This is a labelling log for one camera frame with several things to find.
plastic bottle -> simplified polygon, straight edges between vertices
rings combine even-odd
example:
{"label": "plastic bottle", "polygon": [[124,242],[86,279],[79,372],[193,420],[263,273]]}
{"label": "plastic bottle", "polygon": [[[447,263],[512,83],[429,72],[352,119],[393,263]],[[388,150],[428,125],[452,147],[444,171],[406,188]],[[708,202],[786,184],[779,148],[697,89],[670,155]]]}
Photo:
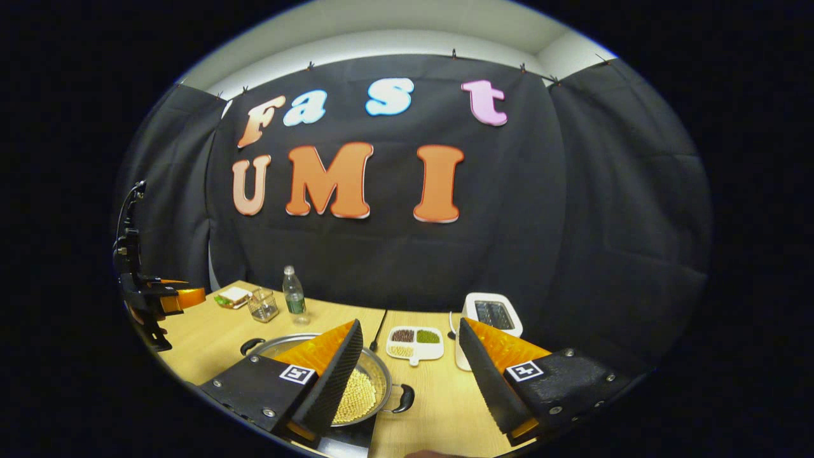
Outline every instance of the plastic bottle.
{"label": "plastic bottle", "polygon": [[308,324],[311,319],[308,317],[308,312],[305,310],[305,295],[303,294],[303,286],[297,275],[294,274],[293,266],[286,266],[282,273],[285,277],[282,280],[282,293],[286,297],[286,305],[288,312],[294,324]]}

seeds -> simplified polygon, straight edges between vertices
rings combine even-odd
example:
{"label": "seeds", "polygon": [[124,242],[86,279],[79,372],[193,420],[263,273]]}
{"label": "seeds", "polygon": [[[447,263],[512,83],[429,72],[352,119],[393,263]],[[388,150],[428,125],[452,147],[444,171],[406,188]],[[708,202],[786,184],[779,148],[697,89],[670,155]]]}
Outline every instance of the seeds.
{"label": "seeds", "polygon": [[431,331],[418,331],[416,340],[418,340],[421,343],[438,343],[441,341],[440,337],[438,337],[438,334]]}
{"label": "seeds", "polygon": [[413,349],[408,346],[394,345],[390,347],[390,352],[396,356],[413,356]]}
{"label": "seeds", "polygon": [[400,329],[393,333],[390,340],[395,342],[412,342],[413,341],[413,330],[412,329]]}
{"label": "seeds", "polygon": [[376,387],[370,382],[370,378],[353,369],[342,400],[334,415],[334,424],[347,423],[357,418],[362,418],[376,404]]}

wooden table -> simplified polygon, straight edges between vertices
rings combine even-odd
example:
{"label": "wooden table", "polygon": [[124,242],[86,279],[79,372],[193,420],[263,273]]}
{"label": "wooden table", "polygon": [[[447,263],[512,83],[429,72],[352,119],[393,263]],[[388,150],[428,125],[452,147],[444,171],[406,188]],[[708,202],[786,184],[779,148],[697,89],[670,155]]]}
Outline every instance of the wooden table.
{"label": "wooden table", "polygon": [[[231,310],[215,303],[213,297],[232,286],[249,291],[257,288],[237,281],[207,295],[206,302],[184,310],[182,315],[168,316],[160,322],[168,331],[173,349],[158,355],[181,379],[196,385],[208,381],[237,363],[242,358],[240,346],[253,337],[270,340],[298,332],[325,332],[352,319],[359,320],[367,347],[384,316],[384,310],[307,299],[311,323],[296,325],[291,322],[282,293],[275,292],[280,313],[263,324],[249,315],[248,306]],[[460,312],[453,314],[454,323],[460,318]],[[384,348],[394,326],[438,328],[444,336],[444,356],[423,360],[415,368],[406,359],[390,357]],[[407,412],[380,412],[376,416],[370,458],[402,458],[422,449],[461,456],[497,456],[521,447],[511,447],[497,428],[472,372],[455,365],[455,341],[446,337],[448,331],[449,313],[387,313],[376,354],[390,371],[393,383],[412,386],[416,397]],[[394,408],[400,395],[401,390],[394,387],[385,408]]]}

black fabric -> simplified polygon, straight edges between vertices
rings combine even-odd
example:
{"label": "black fabric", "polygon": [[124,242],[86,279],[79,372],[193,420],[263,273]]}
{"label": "black fabric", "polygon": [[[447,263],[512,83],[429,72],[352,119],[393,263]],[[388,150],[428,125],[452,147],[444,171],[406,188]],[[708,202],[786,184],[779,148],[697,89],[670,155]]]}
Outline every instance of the black fabric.
{"label": "black fabric", "polygon": [[212,134],[226,101],[173,86],[142,123],[122,162],[112,226],[130,188],[147,181],[134,222],[141,236],[142,273],[185,280],[211,292],[209,225],[204,178]]}
{"label": "black fabric", "polygon": [[[395,116],[365,111],[370,84],[408,77],[412,104]],[[470,111],[468,81],[502,90],[495,101],[508,122],[487,126]],[[291,101],[310,90],[328,94],[322,119],[285,127]],[[262,137],[238,150],[247,112],[285,95]],[[367,219],[336,218],[330,207],[290,216],[288,152],[313,145],[324,166],[352,141],[374,146],[365,168]],[[449,224],[420,222],[423,168],[419,147],[463,151],[456,168]],[[265,203],[240,214],[232,200],[232,164],[268,154]],[[247,197],[254,167],[246,174]],[[207,174],[212,264],[220,284],[246,280],[279,288],[282,269],[295,267],[307,296],[398,310],[455,310],[473,291],[502,293],[522,319],[537,313],[553,275],[564,213],[565,165],[554,106],[539,76],[479,61],[398,55],[338,62],[279,78],[236,97],[218,127]]]}
{"label": "black fabric", "polygon": [[528,327],[612,367],[656,365],[707,280],[711,201],[693,142],[624,62],[550,86],[562,127],[567,210],[552,288]]}

stainless steel pot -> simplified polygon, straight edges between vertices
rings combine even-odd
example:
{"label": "stainless steel pot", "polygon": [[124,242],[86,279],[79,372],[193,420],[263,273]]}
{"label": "stainless steel pot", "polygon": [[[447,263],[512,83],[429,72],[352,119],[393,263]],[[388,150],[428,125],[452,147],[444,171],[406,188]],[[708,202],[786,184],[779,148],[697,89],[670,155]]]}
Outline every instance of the stainless steel pot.
{"label": "stainless steel pot", "polygon": [[[266,358],[273,358],[274,356],[281,354],[283,351],[299,345],[302,343],[302,341],[313,339],[318,335],[318,332],[303,332],[301,334],[291,334],[285,337],[278,337],[270,341],[260,338],[251,339],[240,347],[240,353],[241,355],[246,356],[247,352],[251,350],[248,353],[249,355],[262,355]],[[336,428],[361,423],[362,421],[376,415],[379,413],[379,411],[400,413],[413,406],[413,401],[415,400],[415,391],[413,388],[405,384],[393,384],[392,379],[390,378],[390,372],[387,370],[384,362],[378,356],[376,356],[375,353],[370,351],[370,349],[362,349],[356,369],[370,378],[370,381],[373,383],[373,387],[376,389],[376,402],[374,403],[374,406],[361,418],[344,423],[334,423],[331,425],[332,427]],[[392,410],[387,410],[383,407],[384,404],[390,399],[390,393],[393,386],[399,386],[402,389],[399,407]]]}

